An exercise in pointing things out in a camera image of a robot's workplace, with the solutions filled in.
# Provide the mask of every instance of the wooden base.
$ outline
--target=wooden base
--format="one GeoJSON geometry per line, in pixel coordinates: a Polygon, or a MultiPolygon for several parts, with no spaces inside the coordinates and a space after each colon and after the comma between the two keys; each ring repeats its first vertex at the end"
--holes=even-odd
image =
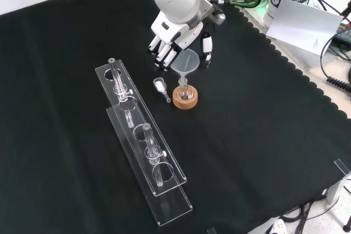
{"type": "Polygon", "coordinates": [[[178,90],[180,89],[180,86],[176,87],[176,89],[173,91],[173,103],[179,109],[188,110],[195,107],[197,104],[197,98],[199,97],[197,90],[193,86],[189,85],[189,87],[192,88],[194,92],[194,96],[190,100],[182,100],[178,97],[178,90]]]}

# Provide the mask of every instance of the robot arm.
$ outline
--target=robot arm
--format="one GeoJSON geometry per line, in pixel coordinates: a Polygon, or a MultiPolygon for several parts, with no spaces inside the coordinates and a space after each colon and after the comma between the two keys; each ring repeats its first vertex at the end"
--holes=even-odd
{"type": "MultiPolygon", "coordinates": [[[[225,15],[215,12],[215,7],[207,0],[155,0],[160,13],[151,29],[156,37],[149,50],[156,55],[155,63],[168,69],[177,54],[186,49],[203,30],[202,21],[210,17],[221,24],[225,15]]],[[[208,32],[202,34],[201,47],[205,59],[211,58],[212,38],[208,32]]]]}

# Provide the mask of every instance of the acrylic holder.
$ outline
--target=acrylic holder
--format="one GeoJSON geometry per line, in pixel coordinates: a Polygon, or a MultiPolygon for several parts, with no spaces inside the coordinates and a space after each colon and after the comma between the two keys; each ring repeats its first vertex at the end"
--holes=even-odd
{"type": "Polygon", "coordinates": [[[121,60],[95,69],[112,107],[107,114],[159,226],[193,207],[186,177],[121,60]]]}

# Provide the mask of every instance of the white paper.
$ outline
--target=white paper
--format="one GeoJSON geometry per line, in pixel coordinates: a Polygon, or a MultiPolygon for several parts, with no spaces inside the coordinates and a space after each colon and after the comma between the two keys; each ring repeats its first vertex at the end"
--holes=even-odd
{"type": "Polygon", "coordinates": [[[341,16],[324,10],[291,0],[281,0],[267,36],[320,55],[342,19],[341,16]]]}

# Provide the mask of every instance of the black tablecloth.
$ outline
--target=black tablecloth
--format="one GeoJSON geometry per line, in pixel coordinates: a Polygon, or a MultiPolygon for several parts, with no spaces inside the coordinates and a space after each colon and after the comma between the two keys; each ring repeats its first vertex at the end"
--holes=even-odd
{"type": "MultiPolygon", "coordinates": [[[[51,0],[0,18],[0,232],[246,233],[351,165],[351,123],[234,7],[191,111],[152,85],[153,0],[51,0]],[[121,59],[188,182],[194,211],[157,227],[94,69],[121,59]]],[[[169,90],[177,75],[164,76],[169,90]]]]}

